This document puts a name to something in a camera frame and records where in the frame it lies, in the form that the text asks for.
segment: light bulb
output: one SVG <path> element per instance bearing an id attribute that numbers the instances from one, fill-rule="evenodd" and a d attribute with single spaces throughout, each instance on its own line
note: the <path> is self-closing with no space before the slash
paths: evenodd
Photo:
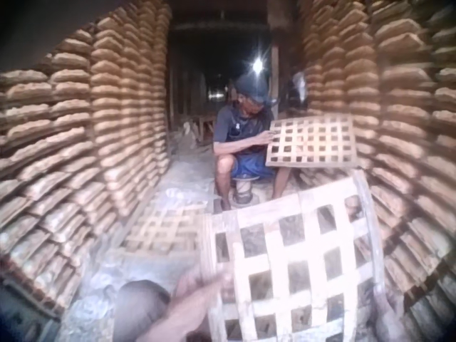
<path id="1" fill-rule="evenodd" d="M 261 61 L 261 59 L 259 59 L 259 57 L 255 60 L 253 69 L 257 75 L 259 75 L 259 73 L 261 73 L 261 71 L 263 70 L 263 62 Z"/>

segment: small stool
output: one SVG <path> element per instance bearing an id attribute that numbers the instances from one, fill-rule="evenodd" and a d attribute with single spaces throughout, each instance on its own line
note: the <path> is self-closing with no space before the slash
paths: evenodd
<path id="1" fill-rule="evenodd" d="M 258 180 L 259 176 L 240 175 L 233 178 L 236 182 L 233 199 L 237 204 L 249 204 L 253 198 L 252 181 Z"/>

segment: blue shorts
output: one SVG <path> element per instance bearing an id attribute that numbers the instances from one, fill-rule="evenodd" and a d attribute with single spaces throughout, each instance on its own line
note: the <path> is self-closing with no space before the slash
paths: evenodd
<path id="1" fill-rule="evenodd" d="M 252 177 L 272 178 L 276 175 L 276 171 L 267 167 L 266 151 L 249 153 L 246 155 L 234 155 L 236 162 L 234 163 L 231 177 L 239 177 L 240 175 L 249 175 Z"/>

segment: cap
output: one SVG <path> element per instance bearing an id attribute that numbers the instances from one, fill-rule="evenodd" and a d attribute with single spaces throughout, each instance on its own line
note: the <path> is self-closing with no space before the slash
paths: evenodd
<path id="1" fill-rule="evenodd" d="M 239 94 L 251 98 L 256 103 L 268 105 L 271 103 L 266 79 L 255 73 L 245 73 L 234 84 Z"/>

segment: dark t-shirt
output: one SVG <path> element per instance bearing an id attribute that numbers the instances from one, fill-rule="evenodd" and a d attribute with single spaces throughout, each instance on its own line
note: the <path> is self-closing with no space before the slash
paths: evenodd
<path id="1" fill-rule="evenodd" d="M 214 128 L 214 142 L 228 143 L 245 138 L 251 138 L 271 127 L 274 119 L 269 108 L 264 108 L 253 118 L 242 117 L 242 112 L 233 105 L 223 107 L 217 115 Z M 265 146 L 251 146 L 239 154 L 256 153 L 264 150 Z"/>

